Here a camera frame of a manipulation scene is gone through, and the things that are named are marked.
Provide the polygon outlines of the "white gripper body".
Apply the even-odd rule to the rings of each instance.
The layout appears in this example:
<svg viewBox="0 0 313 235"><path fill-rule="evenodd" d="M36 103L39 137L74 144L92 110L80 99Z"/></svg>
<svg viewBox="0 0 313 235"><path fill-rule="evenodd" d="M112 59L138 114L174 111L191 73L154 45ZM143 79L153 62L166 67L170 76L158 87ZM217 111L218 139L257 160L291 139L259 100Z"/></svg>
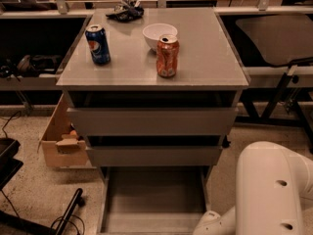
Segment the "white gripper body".
<svg viewBox="0 0 313 235"><path fill-rule="evenodd" d="M223 215L207 211L200 219L193 235L236 235L236 209L230 208Z"/></svg>

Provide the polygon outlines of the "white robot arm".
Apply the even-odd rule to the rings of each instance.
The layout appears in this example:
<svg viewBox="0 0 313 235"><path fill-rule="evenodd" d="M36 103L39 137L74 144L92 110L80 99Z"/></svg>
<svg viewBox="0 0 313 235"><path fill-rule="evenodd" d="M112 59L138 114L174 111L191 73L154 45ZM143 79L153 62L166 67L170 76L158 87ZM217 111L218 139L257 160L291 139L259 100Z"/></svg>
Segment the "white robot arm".
<svg viewBox="0 0 313 235"><path fill-rule="evenodd" d="M282 145L246 146L236 169L236 203L207 211L193 235L305 235L302 205L313 200L313 161Z"/></svg>

